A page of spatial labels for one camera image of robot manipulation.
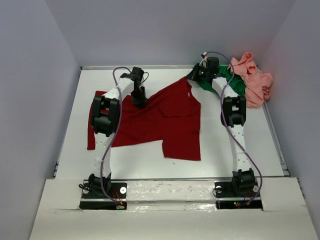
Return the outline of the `red t-shirt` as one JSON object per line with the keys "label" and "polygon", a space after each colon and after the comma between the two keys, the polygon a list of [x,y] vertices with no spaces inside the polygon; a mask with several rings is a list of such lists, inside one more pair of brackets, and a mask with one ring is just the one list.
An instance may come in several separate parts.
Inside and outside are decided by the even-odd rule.
{"label": "red t-shirt", "polygon": [[164,157],[201,160],[201,104],[186,78],[161,89],[146,107],[135,107],[130,96],[122,102],[122,118],[113,147],[162,141]]}

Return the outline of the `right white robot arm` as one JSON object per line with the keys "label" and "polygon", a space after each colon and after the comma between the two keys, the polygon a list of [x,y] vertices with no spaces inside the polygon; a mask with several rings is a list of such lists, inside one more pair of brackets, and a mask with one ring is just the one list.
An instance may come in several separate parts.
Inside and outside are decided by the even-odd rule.
{"label": "right white robot arm", "polygon": [[213,195],[216,198],[252,198],[258,182],[253,168],[259,168],[246,150],[244,125],[247,119],[247,100],[236,93],[230,86],[231,81],[220,73],[220,61],[217,57],[209,57],[207,52],[201,55],[197,63],[187,75],[187,79],[211,84],[220,97],[220,119],[225,127],[231,146],[233,171],[231,181],[215,184]]}

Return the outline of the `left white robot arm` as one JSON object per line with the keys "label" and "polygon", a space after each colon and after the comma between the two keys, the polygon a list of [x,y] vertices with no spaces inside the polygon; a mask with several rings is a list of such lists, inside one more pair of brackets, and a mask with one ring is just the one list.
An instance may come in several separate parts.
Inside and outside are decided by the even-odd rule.
{"label": "left white robot arm", "polygon": [[109,196],[112,189],[110,156],[111,147],[118,134],[122,120],[123,100],[131,96],[132,104],[143,109],[147,105],[146,91],[143,85],[145,72],[139,67],[133,67],[128,73],[123,73],[119,80],[116,71],[127,70],[127,67],[116,67],[112,71],[115,87],[103,95],[93,98],[90,124],[95,139],[94,167],[88,178],[88,190],[103,194],[111,201]]}

